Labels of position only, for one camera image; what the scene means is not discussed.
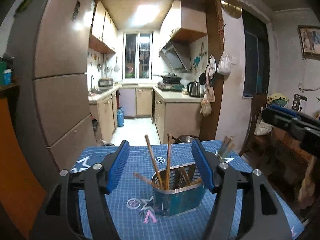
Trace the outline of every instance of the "silver screw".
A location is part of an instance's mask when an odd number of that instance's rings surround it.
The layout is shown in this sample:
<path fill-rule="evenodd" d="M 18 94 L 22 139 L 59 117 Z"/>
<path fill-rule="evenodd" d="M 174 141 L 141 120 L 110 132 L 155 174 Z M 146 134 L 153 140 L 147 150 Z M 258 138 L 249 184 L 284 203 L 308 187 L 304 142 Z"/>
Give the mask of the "silver screw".
<path fill-rule="evenodd" d="M 219 167 L 225 170 L 225 169 L 227 169 L 229 167 L 229 165 L 226 164 L 226 163 L 220 163 Z"/>
<path fill-rule="evenodd" d="M 102 164 L 101 163 L 96 163 L 93 165 L 93 169 L 94 170 L 100 170 L 102 168 Z"/>
<path fill-rule="evenodd" d="M 262 174 L 262 172 L 258 169 L 253 170 L 253 173 L 257 176 L 260 176 Z"/>
<path fill-rule="evenodd" d="M 66 176 L 68 174 L 68 171 L 67 170 L 61 170 L 59 174 L 60 174 L 60 176 Z"/>

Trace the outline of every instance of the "blue cutting mat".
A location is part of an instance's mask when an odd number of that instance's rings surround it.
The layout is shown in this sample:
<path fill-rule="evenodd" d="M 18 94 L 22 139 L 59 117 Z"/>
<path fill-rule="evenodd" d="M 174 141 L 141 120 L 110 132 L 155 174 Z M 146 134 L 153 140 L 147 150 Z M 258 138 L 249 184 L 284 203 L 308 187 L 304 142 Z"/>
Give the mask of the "blue cutting mat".
<path fill-rule="evenodd" d="M 202 142 L 205 150 L 210 152 L 217 151 L 221 146 L 221 141 Z M 90 147 L 85 149 L 76 165 L 71 171 L 77 172 L 85 170 L 91 165 L 102 162 L 105 155 L 115 152 L 117 147 Z M 157 163 L 159 169 L 166 168 L 167 145 L 152 146 L 155 157 L 163 163 Z M 181 165 L 194 162 L 191 154 L 191 144 L 173 144 L 171 150 L 171 166 Z M 237 170 L 251 172 L 252 168 L 245 163 L 237 154 L 232 153 L 229 158 L 234 158 L 229 164 Z M 201 239 L 207 221 L 212 210 L 216 195 L 211 194 L 208 190 L 204 195 L 201 205 L 186 214 L 171 218 L 163 218 L 156 216 L 156 223 L 149 217 L 145 221 L 145 217 L 140 215 L 140 210 L 145 206 L 148 210 L 148 200 L 153 195 L 153 189 L 145 182 L 138 180 L 132 176 L 134 172 L 151 179 L 154 174 L 153 165 L 150 159 L 147 146 L 130 147 L 130 155 L 127 165 L 118 184 L 118 187 L 110 194 L 106 195 L 108 207 L 116 226 L 118 234 L 122 240 L 127 239 Z M 287 216 L 293 239 L 296 239 L 303 231 L 303 225 L 295 216 L 289 206 L 277 195 L 279 201 Z M 137 209 L 129 209 L 127 207 L 128 200 L 134 200 Z M 79 192 L 79 204 L 81 222 L 84 235 L 92 239 L 85 199 L 84 191 Z M 235 213 L 233 217 L 230 238 L 237 235 L 242 204 L 242 191 L 238 190 Z"/>

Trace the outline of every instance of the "electric kettle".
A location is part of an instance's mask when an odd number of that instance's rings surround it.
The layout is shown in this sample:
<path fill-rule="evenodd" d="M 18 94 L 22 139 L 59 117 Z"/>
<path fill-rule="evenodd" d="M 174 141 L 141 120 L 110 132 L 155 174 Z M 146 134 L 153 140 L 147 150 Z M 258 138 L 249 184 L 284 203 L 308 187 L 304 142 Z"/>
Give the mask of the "electric kettle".
<path fill-rule="evenodd" d="M 197 81 L 192 81 L 187 85 L 187 92 L 189 96 L 199 98 L 200 97 L 200 84 Z"/>

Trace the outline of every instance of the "framed picture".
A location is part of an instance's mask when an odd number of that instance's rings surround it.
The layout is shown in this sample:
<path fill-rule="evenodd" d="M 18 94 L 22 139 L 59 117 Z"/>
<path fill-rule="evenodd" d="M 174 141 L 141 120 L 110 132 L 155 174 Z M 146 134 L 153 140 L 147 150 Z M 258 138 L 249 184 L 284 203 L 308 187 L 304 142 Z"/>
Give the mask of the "framed picture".
<path fill-rule="evenodd" d="M 320 60 L 320 26 L 298 26 L 302 55 Z"/>

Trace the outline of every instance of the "light switch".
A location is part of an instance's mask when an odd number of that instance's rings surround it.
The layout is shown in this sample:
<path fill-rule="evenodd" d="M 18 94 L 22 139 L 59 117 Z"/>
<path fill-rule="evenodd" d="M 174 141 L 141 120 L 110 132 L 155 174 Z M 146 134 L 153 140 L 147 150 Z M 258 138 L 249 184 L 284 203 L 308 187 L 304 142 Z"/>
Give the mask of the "light switch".
<path fill-rule="evenodd" d="M 237 65 L 239 63 L 239 58 L 236 56 L 231 56 L 231 64 Z"/>

